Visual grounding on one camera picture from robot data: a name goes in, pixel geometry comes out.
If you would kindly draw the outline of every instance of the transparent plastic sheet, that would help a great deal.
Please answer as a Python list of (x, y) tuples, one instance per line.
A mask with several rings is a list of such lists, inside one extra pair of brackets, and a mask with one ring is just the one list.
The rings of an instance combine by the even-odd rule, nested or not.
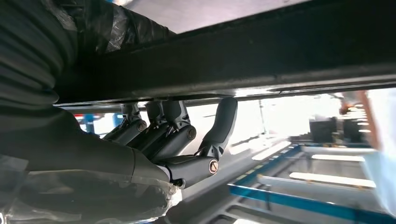
[(26, 160), (0, 155), (0, 223), (10, 210), (10, 205), (18, 193), (26, 176)]
[(111, 52), (121, 49), (124, 41), (125, 32), (127, 31), (128, 18), (125, 12), (120, 7), (114, 7), (113, 28), (110, 35), (109, 44), (106, 52)]
[(145, 16), (122, 6), (130, 0), (41, 0), (66, 30), (78, 33), (79, 54), (104, 54), (173, 35)]
[(16, 186), (18, 194), (5, 192), (14, 197), (4, 224), (140, 224), (181, 201), (167, 182), (86, 170), (30, 172)]

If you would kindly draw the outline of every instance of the dark fabric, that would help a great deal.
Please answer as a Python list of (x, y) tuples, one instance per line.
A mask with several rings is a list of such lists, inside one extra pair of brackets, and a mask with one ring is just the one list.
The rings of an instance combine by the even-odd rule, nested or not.
[(30, 170), (132, 174), (133, 150), (81, 131), (52, 106), (52, 89), (75, 63), (171, 34), (104, 0), (0, 1), (0, 154), (29, 160)]

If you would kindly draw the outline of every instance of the black metal rail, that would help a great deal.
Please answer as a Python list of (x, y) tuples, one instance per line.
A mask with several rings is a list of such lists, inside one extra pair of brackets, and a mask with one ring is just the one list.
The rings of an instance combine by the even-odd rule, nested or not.
[(396, 81), (395, 8), (394, 0), (309, 1), (113, 52), (70, 78), (72, 88), (60, 83), (59, 103), (388, 87)]

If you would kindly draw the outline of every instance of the blue metal frame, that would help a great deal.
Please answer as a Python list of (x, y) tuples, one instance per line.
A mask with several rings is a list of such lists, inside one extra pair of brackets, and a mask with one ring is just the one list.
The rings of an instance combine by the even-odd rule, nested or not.
[(357, 208), (350, 208), (337, 204), (316, 201), (313, 199), (246, 187), (247, 184), (251, 183), (253, 180), (256, 179), (258, 174), (261, 174), (273, 168), (274, 166), (278, 165), (279, 162), (281, 162), (285, 157), (293, 156), (299, 151), (300, 145), (294, 145), (293, 148), (291, 148), (287, 152), (281, 153), (278, 156), (273, 156), (271, 159), (269, 159), (269, 162), (257, 167), (254, 172), (250, 172), (250, 174), (241, 176), (237, 181), (229, 184), (231, 194), (250, 199), (290, 206), (296, 209), (309, 210), (312, 212), (317, 212), (342, 219), (354, 220), (355, 222), (363, 222), (368, 224), (396, 223), (396, 219), (383, 213), (360, 210)]
[(254, 169), (254, 172), (252, 172), (246, 176), (242, 175), (243, 178), (240, 178), (239, 180), (233, 182), (232, 184), (247, 185), (247, 184), (255, 181), (257, 179), (258, 174), (262, 174), (262, 173), (272, 169), (273, 167), (278, 165), (281, 161), (283, 161), (284, 158), (292, 157), (299, 152), (301, 152), (300, 145), (289, 146), (288, 151), (282, 151), (280, 154), (272, 156), (272, 158), (270, 158), (266, 164), (256, 166)]
[[(311, 146), (311, 147), (331, 147), (334, 143), (301, 143), (303, 146)], [(342, 144), (342, 146), (346, 146), (347, 148), (372, 148), (370, 145), (365, 143), (347, 143)]]

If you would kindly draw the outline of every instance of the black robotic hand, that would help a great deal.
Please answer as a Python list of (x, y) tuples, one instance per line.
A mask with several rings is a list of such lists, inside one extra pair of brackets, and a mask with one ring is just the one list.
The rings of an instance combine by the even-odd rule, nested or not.
[[(218, 161), (233, 133), (238, 102), (234, 98), (220, 101), (213, 127), (194, 155), (180, 155), (196, 136), (183, 101), (148, 103), (146, 108), (150, 125), (143, 131), (137, 125), (141, 123), (141, 119), (136, 118), (138, 108), (123, 108), (130, 108), (131, 111), (123, 111), (123, 125), (105, 139), (125, 143), (129, 137), (130, 141), (124, 145), (142, 152), (167, 174), (172, 184), (187, 188), (217, 173)], [(134, 114), (134, 119), (130, 119), (129, 114)]]

